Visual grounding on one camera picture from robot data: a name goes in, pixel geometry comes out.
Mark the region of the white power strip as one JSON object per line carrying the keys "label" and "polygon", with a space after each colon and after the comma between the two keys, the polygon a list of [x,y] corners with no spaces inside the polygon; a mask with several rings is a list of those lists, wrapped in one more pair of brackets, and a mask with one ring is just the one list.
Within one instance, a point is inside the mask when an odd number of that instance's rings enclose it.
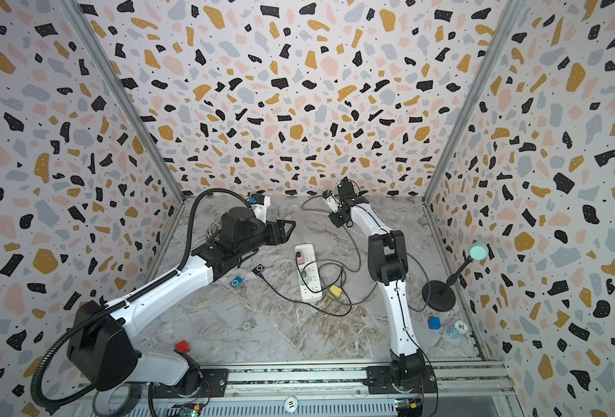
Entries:
{"label": "white power strip", "polygon": [[314,246],[310,243],[295,246],[295,253],[302,252],[304,263],[296,261],[298,269],[299,289],[303,302],[317,302],[321,300],[323,287],[319,274],[318,264],[314,252]]}

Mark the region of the blue mp3 player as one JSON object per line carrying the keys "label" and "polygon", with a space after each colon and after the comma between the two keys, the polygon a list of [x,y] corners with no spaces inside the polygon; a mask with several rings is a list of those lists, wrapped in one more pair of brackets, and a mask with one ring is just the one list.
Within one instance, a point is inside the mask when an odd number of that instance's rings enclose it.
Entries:
{"label": "blue mp3 player", "polygon": [[241,276],[236,276],[236,278],[229,283],[229,286],[231,286],[231,288],[240,288],[243,283],[243,278],[241,278]]}

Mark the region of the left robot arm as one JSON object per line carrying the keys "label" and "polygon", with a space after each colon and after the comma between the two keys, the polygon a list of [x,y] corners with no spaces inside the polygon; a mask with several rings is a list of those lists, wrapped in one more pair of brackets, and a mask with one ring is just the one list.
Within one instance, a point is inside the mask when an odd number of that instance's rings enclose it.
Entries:
{"label": "left robot arm", "polygon": [[[239,200],[242,205],[222,215],[220,229],[205,243],[193,247],[192,238],[186,238],[179,264],[168,273],[104,305],[87,302],[78,309],[73,326],[49,348],[32,377],[31,398],[37,406],[57,410],[92,391],[114,392],[123,384],[163,385],[180,396],[199,390],[201,367],[186,353],[142,352],[133,340],[166,310],[240,267],[260,248],[289,241],[296,223],[268,220],[266,196]],[[75,394],[50,399],[43,392],[43,377],[61,347],[90,384]]]}

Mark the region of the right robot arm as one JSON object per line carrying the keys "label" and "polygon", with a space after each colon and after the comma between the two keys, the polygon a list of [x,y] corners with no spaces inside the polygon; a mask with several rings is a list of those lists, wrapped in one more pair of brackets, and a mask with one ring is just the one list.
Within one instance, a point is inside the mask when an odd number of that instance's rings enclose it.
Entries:
{"label": "right robot arm", "polygon": [[428,367],[408,306],[404,234],[380,220],[360,188],[347,177],[338,184],[336,194],[328,191],[322,198],[331,209],[329,219],[335,227],[352,224],[368,238],[368,273],[382,294],[390,328],[389,378],[393,387],[401,393],[422,389]]}

